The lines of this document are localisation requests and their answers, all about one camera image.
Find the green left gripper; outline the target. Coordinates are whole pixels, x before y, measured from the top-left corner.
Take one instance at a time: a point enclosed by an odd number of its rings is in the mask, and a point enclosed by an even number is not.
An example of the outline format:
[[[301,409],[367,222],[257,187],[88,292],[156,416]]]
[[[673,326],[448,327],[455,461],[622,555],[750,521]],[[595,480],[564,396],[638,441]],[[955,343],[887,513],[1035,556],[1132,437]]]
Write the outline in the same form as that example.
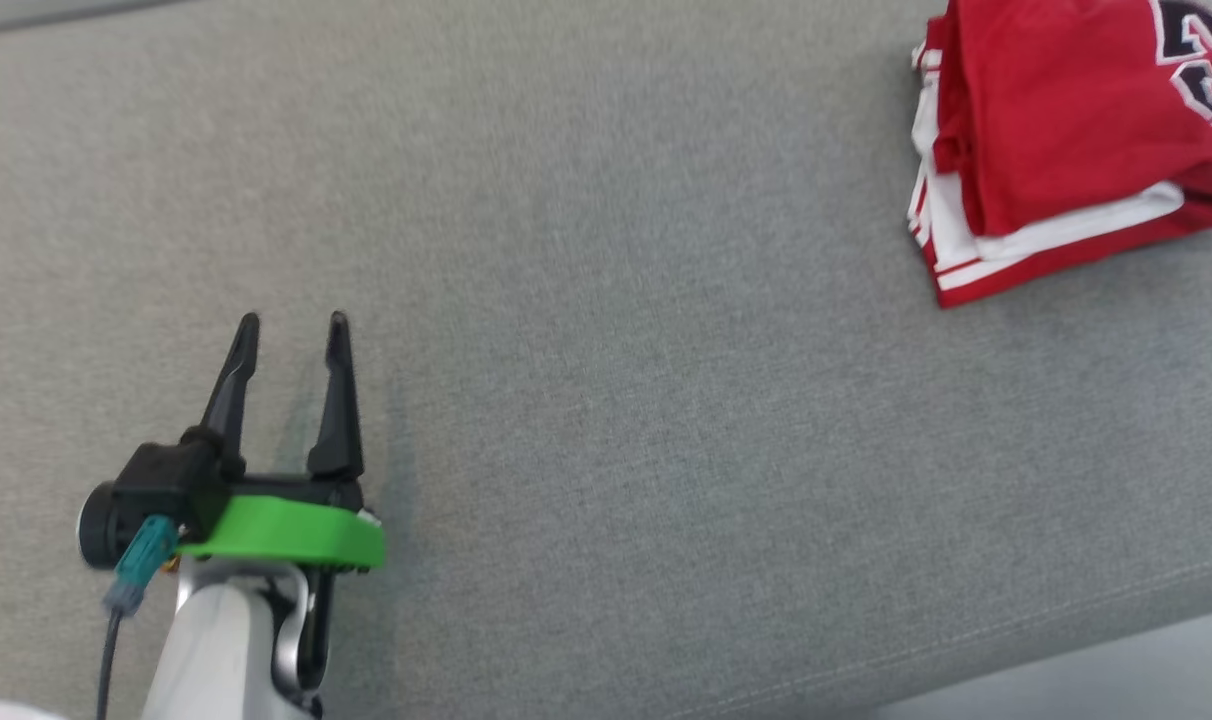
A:
[[[248,382],[257,372],[261,318],[242,315],[210,392],[202,421],[181,436],[187,480],[239,480]],[[385,565],[385,528],[367,512],[356,478],[364,474],[362,425],[356,400],[351,328],[345,313],[330,316],[324,364],[328,370],[318,441],[305,459],[315,480],[241,487],[204,539],[181,539],[178,556],[292,562],[304,568],[368,571]]]

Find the red white basketball jersey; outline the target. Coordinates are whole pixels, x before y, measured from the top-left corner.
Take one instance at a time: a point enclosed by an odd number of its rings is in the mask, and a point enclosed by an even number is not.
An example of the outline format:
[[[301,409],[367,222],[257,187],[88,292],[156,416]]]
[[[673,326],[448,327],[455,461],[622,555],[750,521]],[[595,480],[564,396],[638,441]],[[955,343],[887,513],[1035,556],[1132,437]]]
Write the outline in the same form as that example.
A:
[[[1205,0],[948,0],[911,67],[941,307],[1212,229]]]

